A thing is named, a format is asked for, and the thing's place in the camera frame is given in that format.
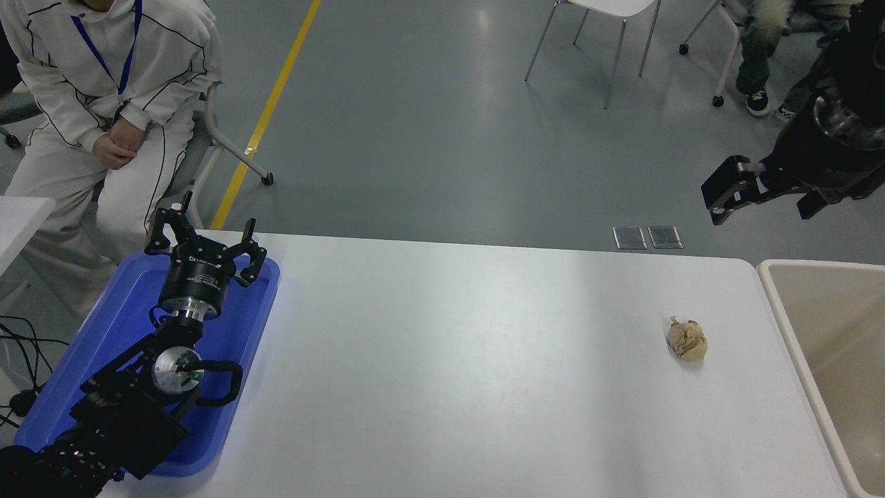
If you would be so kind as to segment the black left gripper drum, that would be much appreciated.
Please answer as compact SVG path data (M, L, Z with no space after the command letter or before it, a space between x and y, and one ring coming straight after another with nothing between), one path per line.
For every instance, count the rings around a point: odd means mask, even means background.
M190 298L221 310L235 272L234 256L225 252L227 246L216 242L174 246L161 290L161 308L174 309L175 302Z

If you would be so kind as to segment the seated person's left hand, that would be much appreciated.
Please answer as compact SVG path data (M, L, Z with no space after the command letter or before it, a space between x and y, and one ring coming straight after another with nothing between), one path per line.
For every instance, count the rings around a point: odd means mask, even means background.
M119 117L111 127L110 138L114 145L136 154L145 141L145 130L130 123L126 118Z

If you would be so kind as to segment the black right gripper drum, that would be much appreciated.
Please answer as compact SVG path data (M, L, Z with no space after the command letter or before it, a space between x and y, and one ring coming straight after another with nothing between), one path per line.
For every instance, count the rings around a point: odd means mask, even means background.
M800 111L761 161L766 189L806 186L867 196L883 186L883 126L856 114Z

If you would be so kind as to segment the seated person's right hand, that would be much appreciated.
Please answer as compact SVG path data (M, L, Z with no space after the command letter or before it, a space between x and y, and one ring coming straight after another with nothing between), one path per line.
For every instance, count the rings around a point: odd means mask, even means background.
M93 154L102 166L111 170L119 170L136 157L135 151L116 145L109 133L103 133L95 140Z

